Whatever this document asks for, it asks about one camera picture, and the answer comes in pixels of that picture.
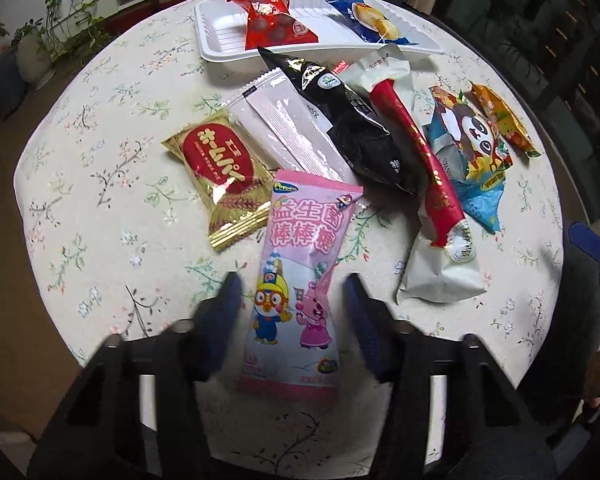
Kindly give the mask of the red chocolate snack bag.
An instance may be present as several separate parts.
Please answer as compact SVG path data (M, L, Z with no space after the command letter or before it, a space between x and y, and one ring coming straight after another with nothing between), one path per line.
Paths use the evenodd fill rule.
M317 44L318 36L290 14L290 0L226 0L247 13L245 49Z

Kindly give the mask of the white red ice-cream style packet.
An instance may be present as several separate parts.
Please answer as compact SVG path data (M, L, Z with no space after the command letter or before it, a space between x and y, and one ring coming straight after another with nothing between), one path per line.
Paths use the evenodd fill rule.
M410 62L385 44L351 64L340 78L365 98L415 169L420 229L408 256L396 301L417 298L452 304L484 293L471 228L442 163L412 115Z

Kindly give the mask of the glass sliding door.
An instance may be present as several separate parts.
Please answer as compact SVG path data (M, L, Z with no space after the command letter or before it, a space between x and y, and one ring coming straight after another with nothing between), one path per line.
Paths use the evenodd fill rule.
M600 219L600 0L437 0L434 16L524 97Z

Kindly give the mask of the black cookie snack bag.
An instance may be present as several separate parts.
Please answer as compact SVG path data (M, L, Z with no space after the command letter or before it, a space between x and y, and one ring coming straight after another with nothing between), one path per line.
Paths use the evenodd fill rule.
M262 47L258 51L268 68L282 70L300 96L329 120L329 139L357 176L407 195L416 193L414 170L405 162L389 130L334 72L306 58Z

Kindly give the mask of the gold red pie packet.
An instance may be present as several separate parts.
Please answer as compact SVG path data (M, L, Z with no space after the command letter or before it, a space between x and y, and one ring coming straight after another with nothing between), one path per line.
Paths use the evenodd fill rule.
M208 209L208 241L215 252L268 222L274 178L244 143L245 135L246 130L222 108L162 141L185 165Z

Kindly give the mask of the white plastic tray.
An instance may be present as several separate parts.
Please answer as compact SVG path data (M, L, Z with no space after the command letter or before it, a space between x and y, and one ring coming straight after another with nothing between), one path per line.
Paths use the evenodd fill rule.
M395 24L401 36L410 40L401 50L408 58L437 55L444 47L429 32L416 24L414 16L381 0L364 0ZM272 47L274 52L298 54L328 52L349 56L377 49L364 41L346 23L329 0L291 0L290 14L318 37L316 44L291 44ZM204 0L195 6L200 55L209 62L234 63L256 58L256 49L246 48L247 12L226 0Z

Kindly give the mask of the pink lollipop snack bag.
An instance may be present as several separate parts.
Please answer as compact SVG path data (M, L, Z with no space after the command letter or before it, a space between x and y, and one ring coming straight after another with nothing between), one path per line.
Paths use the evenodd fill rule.
M360 186L278 170L237 387L332 399L339 356L328 290Z

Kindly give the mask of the panda snack bag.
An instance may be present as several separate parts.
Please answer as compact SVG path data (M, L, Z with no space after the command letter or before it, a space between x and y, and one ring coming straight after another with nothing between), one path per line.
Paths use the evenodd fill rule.
M498 206L505 171L513 165L507 146L486 115L464 94L429 88L434 112L425 136L440 160L464 213L486 232L501 229Z

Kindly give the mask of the small plant beige pot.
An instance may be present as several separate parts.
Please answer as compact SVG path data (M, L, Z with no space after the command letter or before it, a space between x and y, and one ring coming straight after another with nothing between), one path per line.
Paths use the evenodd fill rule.
M43 39L42 20L30 18L12 37L22 79L34 90L43 88L55 75L55 67Z

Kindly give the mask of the trailing vine plant left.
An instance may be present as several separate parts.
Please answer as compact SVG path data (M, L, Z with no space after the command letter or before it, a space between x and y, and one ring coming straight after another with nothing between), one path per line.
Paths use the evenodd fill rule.
M96 0L45 0L43 44L53 61L68 56L86 63L112 40L105 22Z

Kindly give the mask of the orange snack packet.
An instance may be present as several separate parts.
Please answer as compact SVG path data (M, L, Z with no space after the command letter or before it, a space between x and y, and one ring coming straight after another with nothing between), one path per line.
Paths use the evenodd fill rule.
M521 153L529 158L537 158L541 153L532 143L526 128L519 121L508 104L491 88L484 84L471 84L471 93L475 96L486 117L496 127L498 133Z

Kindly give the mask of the red storage box left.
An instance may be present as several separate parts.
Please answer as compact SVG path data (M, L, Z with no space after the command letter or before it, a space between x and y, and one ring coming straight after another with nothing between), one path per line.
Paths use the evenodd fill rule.
M158 11L154 2L140 3L122 10L102 22L102 26L111 36L119 36Z

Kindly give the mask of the pale pink long packet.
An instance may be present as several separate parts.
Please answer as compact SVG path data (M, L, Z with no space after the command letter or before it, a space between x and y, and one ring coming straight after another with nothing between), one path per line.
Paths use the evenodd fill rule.
M358 178L330 140L332 123L300 96L280 70L270 70L225 102L230 122L270 169L315 174L357 185Z

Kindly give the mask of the blue Tipo bread packet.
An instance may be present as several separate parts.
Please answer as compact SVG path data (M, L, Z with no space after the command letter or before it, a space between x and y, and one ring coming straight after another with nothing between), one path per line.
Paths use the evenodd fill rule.
M370 44L412 44L385 14L364 0L326 0L346 20L347 25L362 40Z

